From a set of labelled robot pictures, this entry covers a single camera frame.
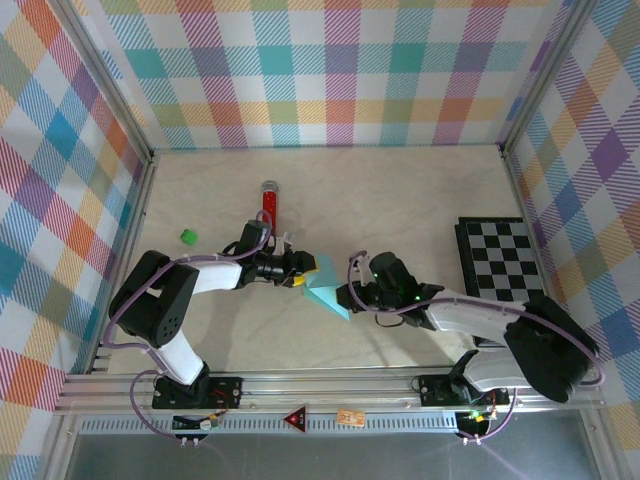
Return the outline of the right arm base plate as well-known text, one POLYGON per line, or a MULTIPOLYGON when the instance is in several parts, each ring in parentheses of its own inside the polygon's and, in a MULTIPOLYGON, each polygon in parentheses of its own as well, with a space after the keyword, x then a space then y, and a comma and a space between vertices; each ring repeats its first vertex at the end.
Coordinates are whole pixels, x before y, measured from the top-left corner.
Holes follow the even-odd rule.
POLYGON ((506 391, 482 392, 462 376, 453 374, 420 375, 417 377, 417 392, 423 407, 500 406, 510 403, 506 391))

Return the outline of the small controller board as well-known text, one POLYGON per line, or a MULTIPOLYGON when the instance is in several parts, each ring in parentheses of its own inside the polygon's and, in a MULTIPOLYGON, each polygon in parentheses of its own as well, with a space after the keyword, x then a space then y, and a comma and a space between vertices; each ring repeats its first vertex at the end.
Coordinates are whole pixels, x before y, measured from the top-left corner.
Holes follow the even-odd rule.
POLYGON ((173 415, 173 430, 199 430, 210 431, 219 426, 222 413, 210 413, 206 415, 173 415))
POLYGON ((498 418, 495 412, 487 412, 487 411, 464 411, 456 413, 456 420, 458 427, 461 428, 463 425, 480 425, 482 427, 489 427, 491 422, 498 418))

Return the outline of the red warning triangle sticker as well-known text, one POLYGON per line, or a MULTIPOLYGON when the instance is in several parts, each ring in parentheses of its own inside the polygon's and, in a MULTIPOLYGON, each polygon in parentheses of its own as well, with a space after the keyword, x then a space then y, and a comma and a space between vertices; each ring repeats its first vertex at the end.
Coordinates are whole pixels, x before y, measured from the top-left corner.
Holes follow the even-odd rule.
POLYGON ((302 405, 296 410, 287 414, 283 421, 301 433, 307 432, 307 406, 302 405))

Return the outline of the aluminium side rail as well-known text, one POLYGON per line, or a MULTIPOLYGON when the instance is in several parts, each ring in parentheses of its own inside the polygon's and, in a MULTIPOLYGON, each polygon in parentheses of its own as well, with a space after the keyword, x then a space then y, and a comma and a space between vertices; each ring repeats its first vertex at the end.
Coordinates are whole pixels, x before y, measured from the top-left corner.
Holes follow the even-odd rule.
POLYGON ((519 313, 518 319, 507 326, 507 345, 515 348, 515 358, 520 366, 559 373, 582 361, 581 329, 566 309, 554 299, 531 223, 532 216, 527 211, 524 194, 517 186, 510 154, 502 147, 499 152, 520 215, 524 219, 537 277, 541 282, 539 292, 533 293, 531 300, 526 302, 525 312, 519 313))
POLYGON ((111 357, 111 349, 108 346, 104 346, 103 342, 107 327, 110 323, 109 307, 113 297, 127 277, 129 268, 135 262, 133 257, 144 225, 147 206, 156 177, 158 160, 159 156, 156 155, 155 152, 152 152, 151 158, 146 160, 144 163, 139 187, 136 191, 134 200, 131 202, 131 210, 126 223, 125 236, 120 244, 120 250, 116 254, 116 262, 114 263, 112 270, 112 277, 108 283, 107 289, 105 290, 104 298, 99 304, 100 310, 98 322, 96 323, 96 328, 88 347, 86 360, 81 368, 82 374, 106 373, 108 371, 107 367, 95 367, 94 364, 96 360, 109 360, 111 357))

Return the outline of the light blue paper sheet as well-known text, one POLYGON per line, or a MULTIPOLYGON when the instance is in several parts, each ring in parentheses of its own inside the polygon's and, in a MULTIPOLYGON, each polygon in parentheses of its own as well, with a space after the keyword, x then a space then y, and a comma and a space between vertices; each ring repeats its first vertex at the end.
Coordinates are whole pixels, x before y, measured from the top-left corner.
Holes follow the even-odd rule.
POLYGON ((343 283, 337 277, 332 259, 320 254, 315 257, 315 264, 316 269, 305 274, 304 296, 349 321, 349 311, 337 301, 336 291, 343 283))

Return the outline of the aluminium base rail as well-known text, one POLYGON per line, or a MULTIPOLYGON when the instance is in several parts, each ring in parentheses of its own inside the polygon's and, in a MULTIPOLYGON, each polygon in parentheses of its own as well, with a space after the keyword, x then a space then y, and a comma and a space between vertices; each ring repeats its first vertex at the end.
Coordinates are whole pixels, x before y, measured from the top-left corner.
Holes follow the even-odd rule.
MULTIPOLYGON (((506 389, 508 405, 423 407, 417 392, 420 375, 446 375, 447 368, 329 368, 303 370, 217 372, 216 377, 243 379, 238 409, 231 414, 284 414, 302 405, 312 413, 349 409, 372 413, 418 411, 538 412, 561 409, 535 390, 506 389)), ((71 375, 62 387, 55 414, 126 414, 139 407, 149 414, 201 414, 216 410, 154 410, 154 384, 159 378, 147 373, 71 375)))

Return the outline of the black folding chessboard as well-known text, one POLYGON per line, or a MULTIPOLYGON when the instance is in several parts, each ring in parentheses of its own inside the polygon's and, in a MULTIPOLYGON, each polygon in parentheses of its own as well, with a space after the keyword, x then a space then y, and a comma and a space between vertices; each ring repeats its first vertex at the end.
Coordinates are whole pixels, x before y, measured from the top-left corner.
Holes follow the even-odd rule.
POLYGON ((521 218, 461 217, 454 233, 468 295, 527 302, 543 293, 521 218))

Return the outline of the aluminium frame post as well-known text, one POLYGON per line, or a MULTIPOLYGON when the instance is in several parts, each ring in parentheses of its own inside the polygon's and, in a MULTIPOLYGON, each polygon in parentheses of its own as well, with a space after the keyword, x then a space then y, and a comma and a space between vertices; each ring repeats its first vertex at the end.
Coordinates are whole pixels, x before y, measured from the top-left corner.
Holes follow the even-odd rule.
POLYGON ((502 154, 510 153, 524 134, 598 1, 572 0, 564 21, 557 29, 558 34, 538 62, 539 68, 530 82, 530 88, 523 96, 513 119, 507 122, 506 131, 497 143, 502 154))
POLYGON ((125 96, 107 68, 107 65, 85 28, 81 17, 74 9, 71 0, 47 0, 62 27, 69 35, 86 68, 105 96, 114 116, 123 125, 124 131, 132 142, 136 152, 147 162, 151 162, 154 150, 150 146, 142 128, 126 102, 125 96))

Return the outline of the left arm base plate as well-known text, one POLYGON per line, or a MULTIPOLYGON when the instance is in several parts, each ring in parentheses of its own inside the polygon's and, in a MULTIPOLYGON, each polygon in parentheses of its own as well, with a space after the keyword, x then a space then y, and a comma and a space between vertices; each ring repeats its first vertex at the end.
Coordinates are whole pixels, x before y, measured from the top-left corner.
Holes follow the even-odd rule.
POLYGON ((191 386, 160 377, 154 384, 154 410, 226 410, 238 409, 242 397, 240 377, 209 376, 191 386))

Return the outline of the grey metal panel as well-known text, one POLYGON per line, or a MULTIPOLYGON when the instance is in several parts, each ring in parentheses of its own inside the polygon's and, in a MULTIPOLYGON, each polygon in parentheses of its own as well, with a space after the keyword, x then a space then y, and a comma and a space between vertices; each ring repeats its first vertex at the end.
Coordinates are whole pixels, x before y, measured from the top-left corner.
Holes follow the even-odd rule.
POLYGON ((305 438, 229 435, 195 448, 147 435, 87 435, 65 480, 601 480, 573 436, 305 438))

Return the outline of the red glitter tube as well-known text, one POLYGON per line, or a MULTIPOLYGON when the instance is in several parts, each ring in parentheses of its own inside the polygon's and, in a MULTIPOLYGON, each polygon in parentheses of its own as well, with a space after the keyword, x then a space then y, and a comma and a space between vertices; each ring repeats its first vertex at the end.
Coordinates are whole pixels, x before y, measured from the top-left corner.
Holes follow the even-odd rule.
POLYGON ((272 235, 277 232, 277 211, 278 211, 278 192, 279 186, 273 180, 267 180, 261 185, 262 192, 262 209, 266 211, 271 218, 272 235))

